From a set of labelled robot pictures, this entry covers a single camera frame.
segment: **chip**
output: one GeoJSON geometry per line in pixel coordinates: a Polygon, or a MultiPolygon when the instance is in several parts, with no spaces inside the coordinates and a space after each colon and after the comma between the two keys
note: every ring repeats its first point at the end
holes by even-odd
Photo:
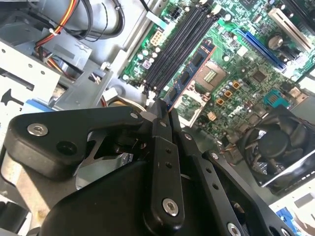
{"type": "Polygon", "coordinates": [[[240,3],[247,9],[252,10],[258,0],[240,0],[240,3]]]}
{"type": "Polygon", "coordinates": [[[204,59],[204,57],[201,54],[197,54],[191,61],[191,63],[195,66],[195,67],[199,67],[200,64],[202,63],[202,60],[204,59]]]}
{"type": "Polygon", "coordinates": [[[257,82],[259,82],[259,83],[263,82],[264,79],[267,78],[267,76],[266,76],[264,73],[262,73],[260,70],[256,71],[256,72],[252,75],[252,77],[253,77],[257,82]]]}

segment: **silver screw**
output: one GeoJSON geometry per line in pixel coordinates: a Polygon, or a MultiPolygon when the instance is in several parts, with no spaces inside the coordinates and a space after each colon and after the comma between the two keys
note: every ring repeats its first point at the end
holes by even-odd
{"type": "Polygon", "coordinates": [[[212,156],[214,159],[216,159],[216,160],[219,159],[218,155],[216,155],[215,153],[211,153],[211,156],[212,156]]]}
{"type": "Polygon", "coordinates": [[[43,137],[48,134],[48,129],[43,124],[35,123],[35,124],[30,124],[28,126],[28,132],[32,135],[43,137]]]}
{"type": "Polygon", "coordinates": [[[144,149],[144,148],[146,148],[146,146],[147,146],[147,144],[146,144],[146,143],[143,143],[143,144],[141,144],[140,149],[144,149]]]}
{"type": "Polygon", "coordinates": [[[192,137],[191,137],[189,134],[185,134],[185,137],[186,137],[188,140],[192,140],[192,137]]]}
{"type": "Polygon", "coordinates": [[[227,229],[232,236],[242,236],[240,230],[232,223],[227,224],[227,229]]]}
{"type": "Polygon", "coordinates": [[[135,114],[135,113],[130,113],[130,115],[131,115],[133,118],[138,119],[137,114],[135,114]]]}
{"type": "Polygon", "coordinates": [[[177,216],[178,215],[178,206],[176,204],[176,202],[174,202],[172,199],[169,198],[165,198],[163,200],[163,208],[166,211],[167,214],[171,215],[171,216],[177,216]]]}
{"type": "Polygon", "coordinates": [[[282,233],[283,233],[285,236],[290,236],[290,234],[288,233],[288,231],[286,231],[285,229],[281,228],[281,231],[282,231],[282,233]]]}
{"type": "Polygon", "coordinates": [[[163,121],[161,121],[160,124],[164,127],[167,127],[167,125],[163,121]]]}

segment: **cooling fan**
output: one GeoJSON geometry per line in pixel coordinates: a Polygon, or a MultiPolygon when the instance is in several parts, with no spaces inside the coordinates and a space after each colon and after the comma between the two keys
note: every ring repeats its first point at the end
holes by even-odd
{"type": "MultiPolygon", "coordinates": [[[[315,149],[315,126],[278,106],[245,133],[239,149],[255,180],[263,185],[315,149]]],[[[300,167],[267,187],[275,195],[293,191],[305,177],[315,177],[314,158],[315,155],[310,156],[300,167]]]]}

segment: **black ram slot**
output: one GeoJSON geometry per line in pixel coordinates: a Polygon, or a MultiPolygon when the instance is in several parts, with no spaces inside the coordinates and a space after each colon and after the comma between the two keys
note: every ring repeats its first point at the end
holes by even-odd
{"type": "Polygon", "coordinates": [[[282,0],[282,2],[288,6],[288,8],[300,18],[302,25],[307,28],[313,35],[315,35],[315,22],[312,21],[312,17],[308,15],[298,4],[299,1],[295,0],[282,0]]]}
{"type": "Polygon", "coordinates": [[[165,55],[168,55],[173,50],[173,45],[177,45],[180,43],[180,41],[185,37],[185,35],[188,33],[189,30],[191,30],[191,25],[195,23],[196,18],[200,15],[199,8],[194,7],[191,11],[191,14],[185,17],[184,22],[181,23],[177,33],[175,34],[174,38],[169,42],[165,50],[162,51],[162,53],[157,58],[156,62],[151,66],[148,74],[146,75],[146,81],[148,84],[150,84],[152,76],[156,71],[158,71],[158,68],[161,67],[164,63],[164,57],[165,55]]]}
{"type": "Polygon", "coordinates": [[[174,38],[169,42],[167,48],[160,54],[157,61],[150,68],[149,73],[145,78],[148,85],[151,85],[151,82],[157,79],[157,73],[161,68],[165,67],[165,61],[169,57],[174,57],[178,54],[177,49],[185,42],[199,20],[206,17],[207,13],[204,12],[204,10],[206,10],[206,8],[196,8],[194,14],[186,17],[189,19],[186,22],[183,22],[174,38]]]}
{"type": "Polygon", "coordinates": [[[179,54],[180,56],[175,59],[169,59],[169,61],[166,62],[168,65],[167,70],[162,71],[162,76],[159,76],[160,81],[157,84],[153,84],[154,87],[157,87],[157,91],[163,89],[170,79],[173,78],[180,66],[185,62],[187,57],[191,54],[194,48],[201,41],[202,37],[217,19],[218,18],[216,16],[208,18],[205,22],[203,22],[203,24],[200,24],[200,27],[196,29],[195,33],[189,37],[187,43],[181,48],[181,52],[179,54]]]}

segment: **black mechanical arm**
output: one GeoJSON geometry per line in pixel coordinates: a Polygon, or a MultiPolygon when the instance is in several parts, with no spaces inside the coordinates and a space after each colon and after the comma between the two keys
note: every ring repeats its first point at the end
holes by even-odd
{"type": "Polygon", "coordinates": [[[294,236],[217,150],[199,151],[162,101],[142,113],[115,107],[18,116],[1,159],[1,174],[41,225],[39,236],[294,236]],[[121,153],[133,161],[75,189],[80,167],[121,153]]]}

